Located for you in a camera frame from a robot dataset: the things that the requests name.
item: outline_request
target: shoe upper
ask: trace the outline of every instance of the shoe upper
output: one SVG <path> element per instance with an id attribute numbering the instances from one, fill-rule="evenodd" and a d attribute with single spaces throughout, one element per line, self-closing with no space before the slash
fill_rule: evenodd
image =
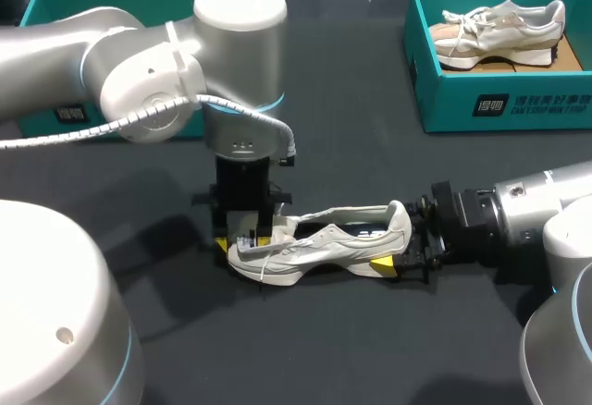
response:
<path id="1" fill-rule="evenodd" d="M 503 48 L 547 49 L 559 42 L 565 28 L 561 0 L 542 7 L 520 7 L 508 0 L 479 7 L 468 14 L 443 11 L 446 23 L 429 28 L 438 55 L 477 56 Z"/>
<path id="2" fill-rule="evenodd" d="M 304 238 L 295 239 L 298 225 L 307 222 L 327 223 Z M 354 237 L 337 225 L 384 222 L 387 230 L 372 237 Z M 370 261 L 400 254 L 409 245 L 412 224 L 402 203 L 384 206 L 331 208 L 303 216 L 277 216 L 269 245 L 252 247 L 248 239 L 238 239 L 228 252 L 232 264 L 265 273 L 286 273 L 295 268 L 324 262 Z"/>

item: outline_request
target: white spiral cable wrap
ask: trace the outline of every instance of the white spiral cable wrap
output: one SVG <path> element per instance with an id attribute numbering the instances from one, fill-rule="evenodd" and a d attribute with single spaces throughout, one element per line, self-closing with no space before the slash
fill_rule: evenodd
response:
<path id="1" fill-rule="evenodd" d="M 249 109 L 248 107 L 243 106 L 241 104 L 233 103 L 230 100 L 226 100 L 224 98 L 202 94 L 197 94 L 195 95 L 195 97 L 197 99 L 197 103 L 217 104 L 219 106 L 226 107 L 227 109 L 230 109 L 244 116 L 254 118 L 255 120 L 258 120 L 262 123 L 266 123 L 267 125 L 271 125 L 276 129 L 279 129 L 288 141 L 286 156 L 292 157 L 296 155 L 296 143 L 294 141 L 294 133 L 292 132 L 292 129 L 283 121 L 262 114 L 261 112 L 257 112 L 256 110 Z M 191 103 L 191 101 L 188 97 L 178 97 L 166 103 L 156 104 L 152 107 L 149 107 L 148 109 L 141 109 L 127 117 L 112 121 L 111 123 L 105 123 L 101 126 L 97 126 L 90 129 L 78 130 L 75 132 L 69 132 L 67 134 L 56 134 L 35 137 L 32 139 L 4 140 L 0 141 L 0 150 L 31 148 L 34 146 L 49 146 L 54 144 L 70 143 L 72 141 L 92 139 L 94 137 L 100 137 L 105 134 L 116 132 L 127 126 L 139 123 L 140 121 L 148 117 L 154 117 L 158 114 L 162 114 L 163 112 L 169 111 L 177 106 L 189 103 Z"/>

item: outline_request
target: black table surface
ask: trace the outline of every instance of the black table surface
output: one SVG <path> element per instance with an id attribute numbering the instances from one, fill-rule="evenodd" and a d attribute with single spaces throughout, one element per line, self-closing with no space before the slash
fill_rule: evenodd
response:
<path id="1" fill-rule="evenodd" d="M 285 120 L 299 156 L 273 173 L 293 193 L 287 213 L 590 158 L 589 132 L 425 134 L 401 33 L 396 19 L 290 24 Z M 3 198 L 69 215 L 103 250 L 142 341 L 144 405 L 528 403 L 518 348 L 541 300 L 540 252 L 445 266 L 428 286 L 325 271 L 260 289 L 215 265 L 207 208 L 190 206 L 214 178 L 200 141 L 2 153 L 0 176 Z"/>

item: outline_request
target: shoe box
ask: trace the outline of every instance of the shoe box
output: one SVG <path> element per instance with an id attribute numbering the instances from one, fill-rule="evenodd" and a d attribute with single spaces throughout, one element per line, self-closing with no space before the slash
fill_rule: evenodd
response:
<path id="1" fill-rule="evenodd" d="M 127 10 L 145 26 L 186 18 L 193 12 L 193 0 L 31 0 L 20 26 L 50 23 L 100 6 Z M 48 107 L 18 122 L 23 137 L 37 137 L 89 129 L 105 123 L 105 119 L 94 104 L 73 104 Z M 201 138 L 204 135 L 203 122 L 201 112 L 196 113 L 177 137 Z M 117 134 L 100 137 L 103 138 L 120 139 Z"/>
<path id="2" fill-rule="evenodd" d="M 592 0 L 562 0 L 566 30 L 550 67 L 503 62 L 444 70 L 429 27 L 506 0 L 409 0 L 403 45 L 426 132 L 592 129 Z M 553 0 L 512 0 L 546 6 Z"/>

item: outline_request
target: sneaker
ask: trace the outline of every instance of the sneaker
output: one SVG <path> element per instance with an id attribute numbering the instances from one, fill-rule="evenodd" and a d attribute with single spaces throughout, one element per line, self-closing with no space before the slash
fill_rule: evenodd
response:
<path id="1" fill-rule="evenodd" d="M 242 275 L 270 285 L 293 285 L 320 264 L 382 277 L 371 262 L 404 253 L 411 235 L 411 218 L 397 201 L 276 216 L 269 244 L 256 246 L 254 239 L 238 238 L 228 250 L 228 262 Z"/>
<path id="2" fill-rule="evenodd" d="M 508 0 L 466 15 L 442 12 L 446 23 L 429 28 L 439 62 L 469 70 L 481 60 L 502 57 L 528 66 L 550 66 L 565 29 L 565 5 L 520 7 Z"/>

